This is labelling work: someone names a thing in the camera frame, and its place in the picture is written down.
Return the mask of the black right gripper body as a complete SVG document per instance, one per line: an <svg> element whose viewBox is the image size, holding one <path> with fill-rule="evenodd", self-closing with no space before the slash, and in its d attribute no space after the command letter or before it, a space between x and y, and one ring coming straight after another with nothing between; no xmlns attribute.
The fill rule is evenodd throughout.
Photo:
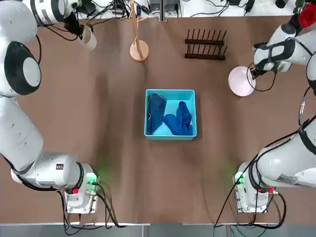
<svg viewBox="0 0 316 237"><path fill-rule="evenodd" d="M263 75L266 72L266 70L264 69L265 65L266 65L265 63L254 64L253 74Z"/></svg>

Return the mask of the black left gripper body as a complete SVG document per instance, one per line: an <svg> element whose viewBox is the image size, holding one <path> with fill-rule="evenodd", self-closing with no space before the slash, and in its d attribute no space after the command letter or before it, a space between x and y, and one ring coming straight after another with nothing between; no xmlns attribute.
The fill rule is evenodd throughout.
<svg viewBox="0 0 316 237"><path fill-rule="evenodd" d="M68 30L71 34L82 39L83 25L79 23L77 15L71 12L70 15L64 19L64 28Z"/></svg>

